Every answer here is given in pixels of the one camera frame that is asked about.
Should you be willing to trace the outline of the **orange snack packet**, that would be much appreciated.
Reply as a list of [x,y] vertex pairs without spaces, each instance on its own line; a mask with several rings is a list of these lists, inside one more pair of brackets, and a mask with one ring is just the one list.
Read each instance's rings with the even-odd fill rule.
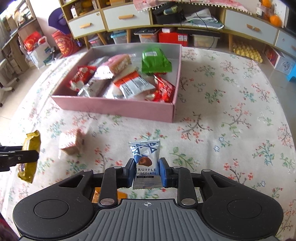
[[115,197],[117,198],[117,202],[119,203],[121,199],[127,199],[128,195],[124,192],[121,191],[107,191],[107,188],[103,189],[103,196],[101,196],[101,188],[100,187],[95,187],[95,191],[92,197],[92,203],[99,203],[102,201],[104,198],[112,198],[114,199]]

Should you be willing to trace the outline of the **gold snack bar wrapper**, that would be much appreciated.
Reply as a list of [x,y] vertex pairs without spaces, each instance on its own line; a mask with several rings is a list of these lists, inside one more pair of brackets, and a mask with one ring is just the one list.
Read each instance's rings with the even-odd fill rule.
[[18,164],[18,177],[23,181],[32,183],[37,170],[41,147],[41,135],[38,130],[27,133],[23,143],[22,163]]

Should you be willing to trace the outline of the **blue truffle chocolate packet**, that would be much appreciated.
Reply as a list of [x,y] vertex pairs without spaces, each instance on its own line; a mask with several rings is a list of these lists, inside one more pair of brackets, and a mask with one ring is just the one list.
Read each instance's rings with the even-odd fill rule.
[[133,189],[155,189],[162,187],[159,170],[160,140],[130,142],[136,175]]

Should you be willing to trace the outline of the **brown biscuit packet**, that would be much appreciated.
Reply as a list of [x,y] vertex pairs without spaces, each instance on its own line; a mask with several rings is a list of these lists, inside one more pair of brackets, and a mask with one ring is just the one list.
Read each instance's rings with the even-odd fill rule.
[[67,155],[79,154],[84,145],[84,133],[80,128],[74,128],[60,134],[59,148]]

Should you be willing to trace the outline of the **white zigzag snack packet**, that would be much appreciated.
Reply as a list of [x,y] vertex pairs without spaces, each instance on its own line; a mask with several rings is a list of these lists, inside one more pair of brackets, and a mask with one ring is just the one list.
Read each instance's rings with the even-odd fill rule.
[[114,84],[115,86],[119,87],[125,99],[132,98],[144,91],[154,89],[154,85],[142,78],[137,71],[133,71],[128,75],[116,80]]

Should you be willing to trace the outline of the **red candy packet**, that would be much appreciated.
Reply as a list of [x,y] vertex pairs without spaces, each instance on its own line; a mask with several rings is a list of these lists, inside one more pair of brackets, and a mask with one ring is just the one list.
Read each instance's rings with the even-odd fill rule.
[[156,84],[155,91],[145,97],[147,101],[171,103],[175,94],[175,86],[162,78],[159,74],[154,75]]

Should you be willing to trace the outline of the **pink wafer packet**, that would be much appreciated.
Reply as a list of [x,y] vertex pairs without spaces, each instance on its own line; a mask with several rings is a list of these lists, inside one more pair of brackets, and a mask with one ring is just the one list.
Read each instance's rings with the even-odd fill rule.
[[129,54],[118,54],[102,63],[93,77],[98,80],[112,79],[132,63]]

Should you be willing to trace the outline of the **red white snack packet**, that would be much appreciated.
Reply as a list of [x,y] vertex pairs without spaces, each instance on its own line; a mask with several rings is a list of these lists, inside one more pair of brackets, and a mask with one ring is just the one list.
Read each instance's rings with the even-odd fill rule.
[[82,87],[91,79],[96,70],[96,66],[79,66],[77,73],[70,79],[67,86],[71,90],[79,92]]

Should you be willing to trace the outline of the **green snack bag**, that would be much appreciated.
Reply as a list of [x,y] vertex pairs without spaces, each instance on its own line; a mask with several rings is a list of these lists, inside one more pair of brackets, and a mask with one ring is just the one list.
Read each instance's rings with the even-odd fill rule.
[[172,65],[160,48],[148,48],[142,52],[142,72],[166,74],[172,72]]

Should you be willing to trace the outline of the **clear bag rice crackers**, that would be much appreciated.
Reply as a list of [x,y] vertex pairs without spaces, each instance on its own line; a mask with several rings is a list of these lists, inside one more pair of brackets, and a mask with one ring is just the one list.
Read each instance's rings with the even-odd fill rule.
[[103,97],[107,99],[125,99],[123,92],[114,83],[111,83],[109,87],[107,87]]

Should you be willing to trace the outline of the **floral tablecloth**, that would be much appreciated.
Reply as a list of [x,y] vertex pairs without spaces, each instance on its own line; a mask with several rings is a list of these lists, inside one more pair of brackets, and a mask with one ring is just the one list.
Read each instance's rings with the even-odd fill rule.
[[[15,205],[84,169],[95,173],[123,166],[129,144],[160,140],[160,156],[192,172],[212,169],[262,192],[281,204],[277,238],[295,236],[295,146],[278,97],[259,66],[222,52],[183,48],[176,115],[172,123],[62,110],[51,98],[82,54],[59,60],[43,72],[14,120],[1,124],[1,144],[18,146],[38,130],[41,151],[32,183],[15,168],[1,173],[1,214],[13,224]],[[59,148],[65,131],[84,133],[81,153]]]

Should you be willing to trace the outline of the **white shopping bag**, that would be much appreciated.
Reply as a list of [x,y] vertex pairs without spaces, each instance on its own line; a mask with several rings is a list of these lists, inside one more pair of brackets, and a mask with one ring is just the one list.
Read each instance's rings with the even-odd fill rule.
[[24,41],[24,47],[30,60],[40,69],[52,61],[52,48],[46,36],[41,36],[38,31],[34,31]]

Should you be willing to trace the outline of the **clear plastic storage bin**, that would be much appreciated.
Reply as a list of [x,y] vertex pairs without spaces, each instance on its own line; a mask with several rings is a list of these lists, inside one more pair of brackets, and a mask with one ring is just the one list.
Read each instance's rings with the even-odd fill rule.
[[114,44],[124,44],[124,43],[127,43],[126,30],[113,31],[110,37],[114,41]]

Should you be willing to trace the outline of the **red cardboard box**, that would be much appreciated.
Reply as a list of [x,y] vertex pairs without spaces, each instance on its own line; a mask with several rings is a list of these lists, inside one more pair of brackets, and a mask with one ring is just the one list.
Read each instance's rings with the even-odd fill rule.
[[188,35],[177,32],[163,33],[159,32],[160,43],[180,44],[183,47],[188,46]]

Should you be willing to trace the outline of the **blue plastic stool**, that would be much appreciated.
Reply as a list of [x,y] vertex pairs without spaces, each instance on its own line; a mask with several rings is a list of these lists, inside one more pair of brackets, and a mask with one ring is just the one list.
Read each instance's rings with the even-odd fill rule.
[[290,73],[286,76],[288,81],[291,81],[293,78],[296,78],[296,66],[292,68]]

